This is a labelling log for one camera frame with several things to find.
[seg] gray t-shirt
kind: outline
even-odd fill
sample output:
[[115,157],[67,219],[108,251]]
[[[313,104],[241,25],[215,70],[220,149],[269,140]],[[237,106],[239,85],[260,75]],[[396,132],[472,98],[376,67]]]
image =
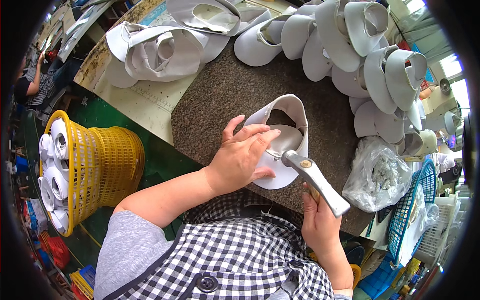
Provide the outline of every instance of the gray t-shirt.
[[[137,278],[172,245],[163,230],[131,211],[115,213],[108,223],[98,256],[95,276],[95,300],[101,300],[123,285]],[[289,300],[298,286],[294,277],[289,277],[282,288],[272,294],[271,300]],[[336,300],[351,300],[351,297],[335,295]]]

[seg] window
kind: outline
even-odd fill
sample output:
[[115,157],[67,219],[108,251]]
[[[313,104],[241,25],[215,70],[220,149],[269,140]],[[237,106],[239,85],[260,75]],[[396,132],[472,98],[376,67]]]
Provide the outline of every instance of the window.
[[403,2],[406,4],[410,13],[416,12],[425,6],[425,3],[422,0],[404,0]]
[[467,80],[462,74],[462,65],[456,54],[452,54],[440,61],[445,76],[450,81],[453,95],[460,105],[460,113],[466,116],[470,112],[470,101],[468,99]]
[[457,59],[456,54],[452,54],[442,59],[440,64],[447,78],[452,78],[453,76],[462,72],[462,66],[460,65],[460,61]]

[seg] white plastic crate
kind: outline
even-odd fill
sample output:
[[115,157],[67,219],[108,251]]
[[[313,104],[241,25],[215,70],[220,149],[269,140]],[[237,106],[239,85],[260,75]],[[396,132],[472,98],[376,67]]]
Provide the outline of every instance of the white plastic crate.
[[458,193],[455,195],[450,195],[450,197],[435,198],[434,203],[438,205],[440,215],[437,225],[425,232],[425,235],[423,236],[423,239],[417,249],[419,256],[423,258],[422,261],[426,260],[426,255],[434,261],[440,254],[444,242],[448,236],[450,225],[452,224],[457,195]]

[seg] green floor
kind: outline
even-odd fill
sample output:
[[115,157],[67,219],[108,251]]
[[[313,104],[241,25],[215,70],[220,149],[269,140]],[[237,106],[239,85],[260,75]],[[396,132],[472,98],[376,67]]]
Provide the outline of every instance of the green floor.
[[[127,118],[101,98],[78,86],[74,87],[74,89],[76,95],[88,97],[88,102],[86,106],[80,104],[80,102],[72,102],[70,104],[67,113],[71,120],[87,128],[124,127],[136,133],[141,139],[145,148],[145,169],[139,189],[147,188],[182,174],[196,171],[201,167],[196,162],[175,150],[170,144],[152,135],[149,131]],[[30,165],[29,186],[35,187],[29,189],[31,198],[40,198],[36,166],[39,161],[38,141],[44,129],[41,122],[31,114],[26,112],[22,113],[16,140],[18,143],[21,143],[23,139],[27,151],[27,159]],[[65,273],[71,273],[78,267],[88,264],[96,267],[98,253],[100,251],[98,244],[101,245],[103,243],[103,239],[107,233],[108,220],[112,211],[113,207],[101,207],[97,209],[93,215],[82,222],[84,228],[80,225],[76,226],[71,236],[63,238],[73,254],[71,263],[64,270]],[[174,239],[174,230],[177,230],[179,226],[180,221],[176,220],[172,226],[164,229],[168,240]],[[53,227],[50,227],[49,231],[51,236],[57,235]]]

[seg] seated worker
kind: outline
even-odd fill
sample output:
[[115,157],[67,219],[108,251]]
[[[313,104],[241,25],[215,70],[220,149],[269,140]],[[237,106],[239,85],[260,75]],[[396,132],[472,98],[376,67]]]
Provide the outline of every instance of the seated worker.
[[[98,256],[96,300],[352,299],[341,217],[307,193],[302,216],[243,188],[275,177],[256,165],[280,134],[263,124],[234,134],[244,117],[228,123],[209,166],[117,205]],[[186,224],[167,241],[162,228],[182,213]]]
[[26,58],[24,57],[18,72],[17,82],[13,87],[15,101],[18,103],[34,109],[46,108],[49,104],[46,100],[73,81],[83,62],[71,58],[63,64],[57,58],[52,62],[48,72],[42,73],[40,68],[44,58],[45,53],[42,52],[35,67],[33,67],[33,64],[36,60],[32,60],[30,66],[25,68]]

